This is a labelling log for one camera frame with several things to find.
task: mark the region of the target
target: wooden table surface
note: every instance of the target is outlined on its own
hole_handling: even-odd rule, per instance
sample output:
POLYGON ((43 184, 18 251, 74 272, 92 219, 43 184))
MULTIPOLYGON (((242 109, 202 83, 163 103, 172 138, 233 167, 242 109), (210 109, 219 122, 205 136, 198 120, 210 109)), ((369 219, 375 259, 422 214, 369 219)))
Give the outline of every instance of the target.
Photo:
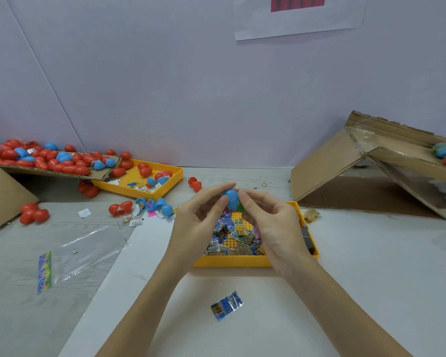
MULTIPOLYGON (((238 187, 258 188, 291 200, 290 168, 184 168, 184 179, 166 196, 174 207, 194 195, 186 180, 196 177, 203 186, 236 181, 238 187)), ((101 191, 87 199, 77 192, 77 180, 26 177, 23 184, 50 212, 42 225, 23 226, 18 219, 0 230, 0 357, 57 356, 83 315, 118 254, 36 294, 38 257, 103 226, 112 226, 123 243, 133 229, 118 224, 109 205, 129 198, 101 191), (78 211, 89 208, 82 219, 78 211)))

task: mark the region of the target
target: white wall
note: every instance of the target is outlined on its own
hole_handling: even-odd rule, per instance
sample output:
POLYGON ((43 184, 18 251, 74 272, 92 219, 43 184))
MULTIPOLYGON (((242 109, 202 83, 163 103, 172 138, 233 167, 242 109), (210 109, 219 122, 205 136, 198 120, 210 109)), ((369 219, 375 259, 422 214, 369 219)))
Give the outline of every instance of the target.
POLYGON ((8 1, 88 150, 292 166, 352 109, 446 136, 446 0, 369 0, 359 29, 240 42, 232 0, 8 1))
POLYGON ((0 143, 10 138, 83 149, 6 0, 0 0, 0 143))

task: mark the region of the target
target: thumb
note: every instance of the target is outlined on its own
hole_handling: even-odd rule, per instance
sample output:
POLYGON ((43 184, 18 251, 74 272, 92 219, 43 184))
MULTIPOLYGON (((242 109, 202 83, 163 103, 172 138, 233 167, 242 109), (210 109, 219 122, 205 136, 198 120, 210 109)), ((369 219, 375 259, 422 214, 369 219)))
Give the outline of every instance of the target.
POLYGON ((228 197, 227 196, 221 196, 220 199, 216 201, 216 203, 213 205, 213 207, 208 212, 208 215, 205 218, 205 222, 212 224, 212 227, 216 224, 216 221, 223 213, 223 210, 226 207, 226 204, 228 203, 228 197))
POLYGON ((258 219, 264 217, 264 215, 267 214, 259 207, 259 205, 255 203, 254 200, 251 199, 248 193, 244 190, 240 190, 238 192, 238 198, 240 199, 240 202, 243 205, 244 209, 256 220, 256 222, 258 221, 258 219))

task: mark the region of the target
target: person's left hand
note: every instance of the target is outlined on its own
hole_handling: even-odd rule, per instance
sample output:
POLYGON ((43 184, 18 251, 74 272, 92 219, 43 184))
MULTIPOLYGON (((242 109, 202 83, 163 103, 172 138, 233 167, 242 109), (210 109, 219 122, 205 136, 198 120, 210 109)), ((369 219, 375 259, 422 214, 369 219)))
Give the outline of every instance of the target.
POLYGON ((178 207, 164 259, 177 266, 182 276, 208 247, 216 221, 228 203, 222 192, 235 185, 230 182, 204 188, 178 207))

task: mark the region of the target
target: person's right hand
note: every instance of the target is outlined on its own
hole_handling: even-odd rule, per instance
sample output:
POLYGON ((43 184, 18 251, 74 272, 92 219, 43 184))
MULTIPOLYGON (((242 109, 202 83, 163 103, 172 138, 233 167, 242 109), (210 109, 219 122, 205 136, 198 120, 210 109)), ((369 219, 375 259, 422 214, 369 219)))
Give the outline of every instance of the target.
POLYGON ((312 259, 304 242, 296 210, 265 192, 240 189, 238 197, 247 213, 243 219, 258 228, 274 270, 284 276, 300 258, 312 259))

